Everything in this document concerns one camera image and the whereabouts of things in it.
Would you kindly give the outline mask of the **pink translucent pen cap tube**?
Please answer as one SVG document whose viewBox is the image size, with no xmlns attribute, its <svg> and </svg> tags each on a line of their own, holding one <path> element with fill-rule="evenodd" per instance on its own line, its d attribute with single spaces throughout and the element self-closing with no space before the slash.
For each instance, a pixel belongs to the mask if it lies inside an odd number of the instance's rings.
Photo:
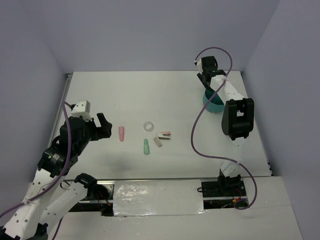
<svg viewBox="0 0 320 240">
<path fill-rule="evenodd" d="M 119 136 L 119 140 L 121 142 L 123 142 L 125 140 L 125 127 L 124 126 L 118 127 L 118 136 Z"/>
</svg>

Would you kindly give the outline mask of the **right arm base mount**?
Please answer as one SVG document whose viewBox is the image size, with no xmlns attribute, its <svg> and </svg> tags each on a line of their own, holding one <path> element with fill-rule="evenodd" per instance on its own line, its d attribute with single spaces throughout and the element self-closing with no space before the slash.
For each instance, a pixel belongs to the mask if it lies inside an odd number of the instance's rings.
<svg viewBox="0 0 320 240">
<path fill-rule="evenodd" d="M 197 189 L 203 197 L 205 210 L 246 208 L 248 204 L 244 182 L 240 175 L 225 177 L 220 175 L 215 181 L 202 181 Z"/>
</svg>

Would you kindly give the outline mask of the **clear tape roll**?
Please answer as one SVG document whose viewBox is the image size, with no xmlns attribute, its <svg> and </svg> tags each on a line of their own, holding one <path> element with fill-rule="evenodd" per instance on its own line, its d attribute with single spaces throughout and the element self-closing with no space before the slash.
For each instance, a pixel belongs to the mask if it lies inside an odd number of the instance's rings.
<svg viewBox="0 0 320 240">
<path fill-rule="evenodd" d="M 151 121 L 147 121 L 143 124 L 143 128 L 146 132 L 151 132 L 154 129 L 154 124 Z"/>
</svg>

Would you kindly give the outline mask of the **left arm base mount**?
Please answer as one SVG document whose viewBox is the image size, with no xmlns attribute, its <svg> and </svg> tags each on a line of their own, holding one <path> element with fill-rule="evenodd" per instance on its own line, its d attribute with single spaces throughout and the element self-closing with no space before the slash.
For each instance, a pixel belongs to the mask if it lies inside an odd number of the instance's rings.
<svg viewBox="0 0 320 240">
<path fill-rule="evenodd" d="M 109 187 L 98 184 L 93 176 L 86 173 L 79 174 L 74 181 L 84 184 L 88 189 L 86 197 L 76 203 L 69 212 L 99 212 L 104 217 L 114 216 L 113 184 Z"/>
</svg>

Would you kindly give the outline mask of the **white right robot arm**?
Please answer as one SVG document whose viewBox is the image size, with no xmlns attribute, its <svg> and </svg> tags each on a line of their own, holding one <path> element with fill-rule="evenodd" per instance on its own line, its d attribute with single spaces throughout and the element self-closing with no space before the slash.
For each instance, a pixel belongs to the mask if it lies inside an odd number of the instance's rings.
<svg viewBox="0 0 320 240">
<path fill-rule="evenodd" d="M 246 138 L 254 128 L 255 103 L 239 93 L 225 71 L 218 69 L 214 56 L 202 57 L 194 64 L 198 69 L 197 77 L 205 87 L 202 103 L 207 111 L 222 113 L 221 130 L 230 141 L 227 158 L 235 160 L 224 160 L 219 172 L 224 177 L 237 177 Z"/>
</svg>

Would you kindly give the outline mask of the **grey eraser block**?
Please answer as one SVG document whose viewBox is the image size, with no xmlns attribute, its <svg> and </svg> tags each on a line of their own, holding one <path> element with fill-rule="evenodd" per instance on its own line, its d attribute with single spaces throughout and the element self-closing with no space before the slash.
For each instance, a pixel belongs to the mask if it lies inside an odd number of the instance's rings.
<svg viewBox="0 0 320 240">
<path fill-rule="evenodd" d="M 162 143 L 161 141 L 159 140 L 158 137 L 154 137 L 153 138 L 153 141 L 155 142 L 155 144 L 160 148 L 162 146 Z"/>
</svg>

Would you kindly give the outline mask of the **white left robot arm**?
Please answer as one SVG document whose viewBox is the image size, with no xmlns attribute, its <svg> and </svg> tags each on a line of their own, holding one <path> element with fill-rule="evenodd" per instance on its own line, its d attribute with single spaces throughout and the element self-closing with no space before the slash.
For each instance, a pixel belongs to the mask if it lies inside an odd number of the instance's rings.
<svg viewBox="0 0 320 240">
<path fill-rule="evenodd" d="M 51 200 L 88 143 L 111 137 L 112 124 L 103 113 L 98 113 L 97 118 L 99 127 L 93 118 L 86 121 L 82 116 L 71 116 L 60 127 L 59 135 L 42 154 L 24 200 L 15 208 L 12 218 L 1 226 L 2 240 L 46 240 L 55 224 L 79 201 L 109 198 L 105 186 L 98 184 L 93 176 L 81 173 L 60 197 Z"/>
</svg>

